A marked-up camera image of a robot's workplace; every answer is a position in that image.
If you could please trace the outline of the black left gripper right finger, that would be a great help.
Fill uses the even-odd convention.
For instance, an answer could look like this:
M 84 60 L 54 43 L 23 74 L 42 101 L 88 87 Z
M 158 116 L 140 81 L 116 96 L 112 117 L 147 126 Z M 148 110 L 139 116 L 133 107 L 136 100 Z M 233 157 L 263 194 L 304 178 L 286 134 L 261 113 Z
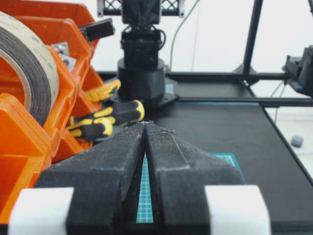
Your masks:
M 204 187 L 243 185 L 240 170 L 153 122 L 144 134 L 154 223 L 163 235 L 208 235 Z

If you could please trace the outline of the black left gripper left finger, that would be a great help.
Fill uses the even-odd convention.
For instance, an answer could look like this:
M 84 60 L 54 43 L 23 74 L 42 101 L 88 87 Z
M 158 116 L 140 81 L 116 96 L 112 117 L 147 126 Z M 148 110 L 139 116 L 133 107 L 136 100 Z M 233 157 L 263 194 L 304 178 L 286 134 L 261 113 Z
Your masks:
M 135 124 L 40 174 L 36 188 L 74 188 L 69 235 L 123 234 L 136 222 L 144 131 L 144 123 Z

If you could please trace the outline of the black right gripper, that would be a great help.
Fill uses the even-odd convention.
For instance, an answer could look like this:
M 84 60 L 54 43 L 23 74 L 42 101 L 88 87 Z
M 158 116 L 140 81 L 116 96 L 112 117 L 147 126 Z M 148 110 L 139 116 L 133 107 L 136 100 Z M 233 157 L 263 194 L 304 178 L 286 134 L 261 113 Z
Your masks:
M 288 84 L 300 94 L 313 96 L 313 46 L 304 49 L 302 57 L 287 56 L 283 71 L 290 76 Z

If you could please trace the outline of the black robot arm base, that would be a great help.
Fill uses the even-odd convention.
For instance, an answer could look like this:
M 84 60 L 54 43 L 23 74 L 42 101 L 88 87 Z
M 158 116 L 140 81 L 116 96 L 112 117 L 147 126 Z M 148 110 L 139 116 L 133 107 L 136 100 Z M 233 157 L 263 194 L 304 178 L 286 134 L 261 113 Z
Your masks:
M 129 28 L 121 34 L 124 57 L 118 61 L 119 97 L 140 100 L 150 110 L 177 100 L 177 84 L 165 76 L 164 61 L 158 57 L 166 39 L 154 27 L 160 23 L 161 1 L 123 0 L 121 15 Z

